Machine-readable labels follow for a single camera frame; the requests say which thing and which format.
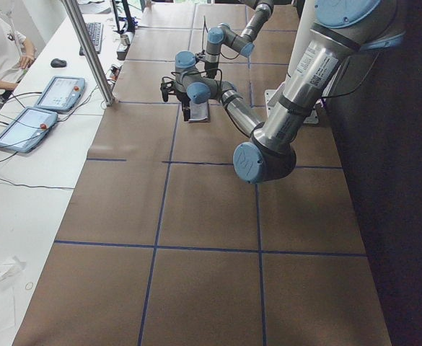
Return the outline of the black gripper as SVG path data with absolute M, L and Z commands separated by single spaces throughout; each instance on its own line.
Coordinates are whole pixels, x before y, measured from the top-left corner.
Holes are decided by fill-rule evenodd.
M 207 78 L 215 78 L 219 68 L 219 56 L 205 54 L 204 70 Z
M 183 120 L 190 119 L 190 98 L 186 92 L 176 91 L 176 97 L 182 104 Z

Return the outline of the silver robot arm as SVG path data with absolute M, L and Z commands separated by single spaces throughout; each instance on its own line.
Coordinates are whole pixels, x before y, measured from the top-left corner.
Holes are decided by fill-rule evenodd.
M 240 179 L 257 184 L 286 177 L 296 165 L 291 142 L 310 116 L 325 87 L 349 56 L 385 49 L 402 42 L 406 1 L 315 1 L 310 40 L 298 64 L 288 73 L 274 97 L 274 105 L 262 120 L 228 81 L 216 79 L 221 47 L 249 56 L 254 40 L 270 19 L 272 1 L 249 1 L 255 13 L 241 34 L 229 25 L 211 28 L 201 54 L 179 52 L 172 81 L 161 83 L 164 99 L 176 96 L 184 117 L 190 106 L 210 99 L 221 103 L 235 126 L 247 137 L 233 154 Z
M 214 79 L 219 67 L 221 47 L 227 46 L 240 56 L 249 58 L 255 47 L 254 41 L 263 25 L 270 19 L 274 11 L 274 1 L 253 0 L 239 1 L 255 10 L 254 15 L 247 23 L 240 35 L 234 32 L 226 23 L 212 27 L 207 34 L 206 49 L 204 50 L 204 70 L 206 77 Z

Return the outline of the person's right hand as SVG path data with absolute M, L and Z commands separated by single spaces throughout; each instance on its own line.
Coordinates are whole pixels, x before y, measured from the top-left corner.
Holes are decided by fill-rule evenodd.
M 35 57 L 33 54 L 25 54 L 19 58 L 19 67 L 21 69 L 27 69 L 35 62 Z

